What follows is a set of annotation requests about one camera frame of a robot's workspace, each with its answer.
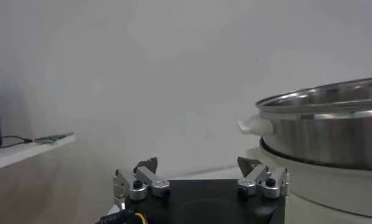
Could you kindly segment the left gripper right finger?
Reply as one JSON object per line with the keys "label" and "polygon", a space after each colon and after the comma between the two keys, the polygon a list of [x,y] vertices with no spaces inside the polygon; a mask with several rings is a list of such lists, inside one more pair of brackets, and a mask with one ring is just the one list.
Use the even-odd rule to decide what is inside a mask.
{"label": "left gripper right finger", "polygon": [[237,163],[243,175],[237,181],[237,193],[246,199],[257,193],[264,198],[277,199],[289,195],[290,173],[285,167],[270,170],[259,160],[238,157]]}

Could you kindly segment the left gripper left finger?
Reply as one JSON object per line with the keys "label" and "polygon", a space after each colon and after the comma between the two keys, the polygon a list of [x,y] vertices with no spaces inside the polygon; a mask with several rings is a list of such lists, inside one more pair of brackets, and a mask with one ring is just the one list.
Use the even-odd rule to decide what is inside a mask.
{"label": "left gripper left finger", "polygon": [[156,175],[158,158],[140,161],[133,172],[117,169],[113,176],[114,198],[128,197],[132,201],[142,201],[148,196],[148,190],[158,198],[171,195],[170,182]]}

